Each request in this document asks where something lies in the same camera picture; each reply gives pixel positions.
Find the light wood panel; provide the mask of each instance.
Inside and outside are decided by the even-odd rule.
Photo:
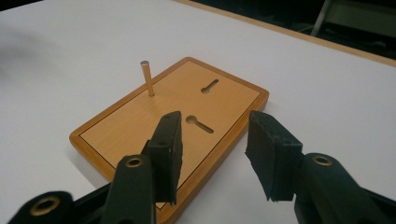
[[[125,155],[140,154],[162,115],[182,114],[183,165],[177,205],[157,203],[159,223],[172,223],[246,131],[248,113],[268,91],[193,58],[184,58],[70,135],[73,146],[109,181]],[[188,122],[195,116],[209,128]]]

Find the wooden tray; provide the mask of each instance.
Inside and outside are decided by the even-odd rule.
[[[158,223],[173,223],[245,133],[250,110],[268,91],[209,64],[184,58],[70,134],[72,145],[109,181],[125,155],[140,154],[162,115],[182,114],[183,164],[177,205],[157,203]],[[190,122],[195,116],[208,129]]]

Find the keyhole-shaped hole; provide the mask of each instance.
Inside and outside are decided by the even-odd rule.
[[[206,125],[204,125],[203,123],[201,123],[200,121],[198,121],[198,118],[196,118],[194,115],[189,115],[186,117],[186,122],[189,124],[195,124],[196,126],[198,126],[199,128],[201,128],[202,130],[204,130],[207,133],[213,133],[213,129],[207,127]]]
[[[201,89],[201,93],[209,93],[210,89],[212,89],[212,87],[214,87],[218,82],[218,79],[213,80],[209,85]]]

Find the white table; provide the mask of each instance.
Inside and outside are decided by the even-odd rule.
[[[33,197],[106,181],[68,135],[185,56],[267,89],[304,153],[338,159],[396,200],[396,67],[173,1],[48,0],[0,12],[0,223]],[[297,223],[265,200],[247,136],[177,223]]]

